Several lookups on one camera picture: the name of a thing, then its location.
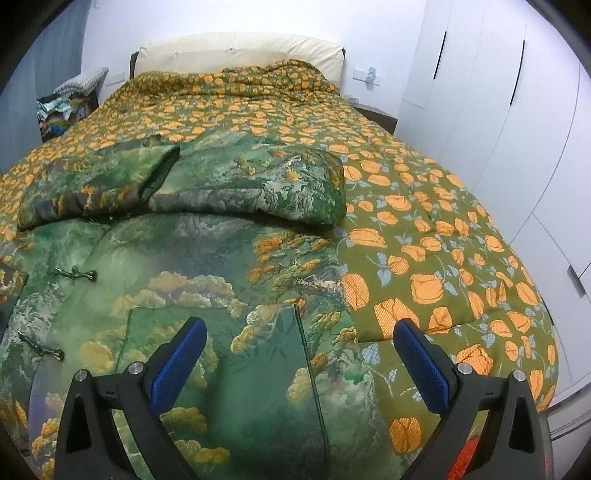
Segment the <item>green landscape print padded jacket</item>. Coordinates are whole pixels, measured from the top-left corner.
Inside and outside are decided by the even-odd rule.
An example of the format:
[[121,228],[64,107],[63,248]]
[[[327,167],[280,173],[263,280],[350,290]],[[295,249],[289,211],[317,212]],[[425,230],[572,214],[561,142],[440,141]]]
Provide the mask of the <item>green landscape print padded jacket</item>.
[[407,289],[381,160],[249,133],[152,135],[23,160],[1,182],[5,479],[53,479],[74,374],[146,363],[190,317],[204,351],[152,391],[202,479],[397,479],[378,344]]

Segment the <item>pile of clothes on nightstand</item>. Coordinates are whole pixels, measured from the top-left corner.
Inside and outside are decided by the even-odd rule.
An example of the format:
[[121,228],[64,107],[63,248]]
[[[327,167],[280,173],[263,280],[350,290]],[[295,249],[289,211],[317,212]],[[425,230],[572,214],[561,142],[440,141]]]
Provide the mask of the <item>pile of clothes on nightstand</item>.
[[81,72],[60,84],[50,95],[37,99],[37,120],[43,143],[63,135],[98,108],[98,90],[108,71],[101,67]]

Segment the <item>olive orange floral bed quilt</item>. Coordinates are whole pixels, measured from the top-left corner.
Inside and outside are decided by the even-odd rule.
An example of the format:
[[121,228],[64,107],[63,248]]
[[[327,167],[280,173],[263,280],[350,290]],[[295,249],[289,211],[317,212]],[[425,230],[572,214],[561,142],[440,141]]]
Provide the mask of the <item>olive orange floral bed quilt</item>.
[[[412,320],[453,361],[480,375],[521,370],[536,407],[549,406],[558,381],[553,323],[489,213],[455,175],[356,112],[308,63],[143,73],[64,135],[33,149],[1,182],[23,160],[39,164],[76,148],[98,150],[152,135],[183,143],[226,132],[321,147],[352,162],[381,160],[388,187],[378,195],[394,219],[394,271],[409,276],[406,291],[388,308],[393,331],[399,321]],[[396,371],[376,386],[389,388],[379,406],[404,473],[438,418],[394,350],[393,332],[378,351],[381,367]]]

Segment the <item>dark wooden right nightstand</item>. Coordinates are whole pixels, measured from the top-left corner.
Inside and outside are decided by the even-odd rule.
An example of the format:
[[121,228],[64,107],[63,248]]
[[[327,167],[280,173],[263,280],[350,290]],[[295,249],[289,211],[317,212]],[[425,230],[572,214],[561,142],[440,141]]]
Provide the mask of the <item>dark wooden right nightstand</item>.
[[398,119],[396,117],[375,107],[362,104],[356,104],[353,107],[356,109],[356,111],[361,113],[363,117],[375,122],[377,125],[386,130],[390,135],[394,135],[394,130],[396,130],[398,124]]

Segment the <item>blue grey curtain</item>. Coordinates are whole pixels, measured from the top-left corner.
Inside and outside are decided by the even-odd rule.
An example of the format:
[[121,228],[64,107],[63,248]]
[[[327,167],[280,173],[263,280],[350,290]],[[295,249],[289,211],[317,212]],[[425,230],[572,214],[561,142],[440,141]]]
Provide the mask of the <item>blue grey curtain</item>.
[[36,101],[81,72],[90,3],[77,0],[46,26],[1,93],[1,172],[42,143]]

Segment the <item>cream padded headboard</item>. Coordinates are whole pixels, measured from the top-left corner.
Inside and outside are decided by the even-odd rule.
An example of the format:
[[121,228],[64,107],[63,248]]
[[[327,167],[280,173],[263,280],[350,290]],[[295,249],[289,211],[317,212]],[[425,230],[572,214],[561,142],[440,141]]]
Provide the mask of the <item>cream padded headboard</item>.
[[339,44],[305,37],[192,36],[141,46],[130,58],[129,77],[148,72],[215,73],[226,68],[267,66],[301,60],[341,85],[346,50]]

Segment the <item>white wall socket with plug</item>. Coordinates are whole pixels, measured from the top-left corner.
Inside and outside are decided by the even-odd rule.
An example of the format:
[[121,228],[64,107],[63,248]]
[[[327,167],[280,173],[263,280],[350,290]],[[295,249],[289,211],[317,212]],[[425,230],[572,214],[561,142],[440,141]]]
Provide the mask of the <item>white wall socket with plug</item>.
[[366,71],[356,68],[353,71],[353,80],[364,83],[370,89],[380,86],[382,82],[382,78],[377,75],[375,67],[370,67]]

